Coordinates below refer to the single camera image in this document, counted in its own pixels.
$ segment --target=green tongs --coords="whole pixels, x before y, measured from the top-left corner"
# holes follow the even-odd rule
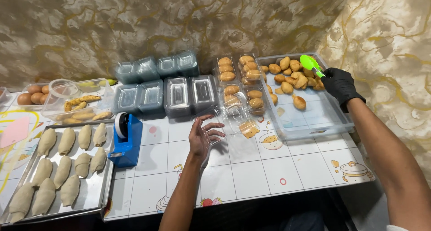
[[[319,66],[316,60],[314,60],[314,58],[308,55],[301,55],[299,61],[302,63],[302,66],[304,66],[304,68],[313,71],[315,74],[317,74],[317,76],[321,78],[326,76],[323,73],[323,69]]]

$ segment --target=brown egg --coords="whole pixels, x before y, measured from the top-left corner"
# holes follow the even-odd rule
[[[33,102],[31,102],[31,94],[30,93],[23,93],[23,94],[19,95],[16,102],[20,106],[27,106],[27,105],[33,104]]]
[[[37,93],[37,92],[42,93],[42,87],[40,87],[39,85],[32,85],[32,86],[30,86],[30,87],[27,89],[27,91],[28,91],[30,94],[34,94],[34,93]]]
[[[30,100],[31,100],[31,102],[39,105],[40,104],[40,98],[42,98],[42,96],[44,96],[43,93],[37,92],[37,93],[34,93],[33,95],[31,95]]]
[[[50,92],[50,88],[48,85],[45,85],[44,87],[42,87],[42,93],[43,94],[48,94]]]
[[[40,98],[40,104],[43,105],[45,104],[46,98],[48,97],[48,94],[44,94],[41,98]]]

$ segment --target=tape dispenser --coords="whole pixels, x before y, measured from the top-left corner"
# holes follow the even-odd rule
[[[132,114],[118,113],[114,123],[114,150],[108,159],[119,168],[136,166],[141,138],[142,122]]]

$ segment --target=black glove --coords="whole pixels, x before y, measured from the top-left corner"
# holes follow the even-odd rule
[[[340,103],[340,107],[344,113],[348,113],[347,102],[352,98],[360,98],[364,103],[365,98],[356,92],[353,83],[352,75],[337,68],[329,68],[324,71],[326,77],[322,77],[322,83],[325,89],[331,96],[334,96]]]

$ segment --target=marble wallpaper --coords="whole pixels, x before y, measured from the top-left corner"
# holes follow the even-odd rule
[[[318,52],[353,74],[431,186],[431,0],[348,0]]]
[[[0,86],[114,78],[113,64],[315,51],[347,0],[0,0]]]

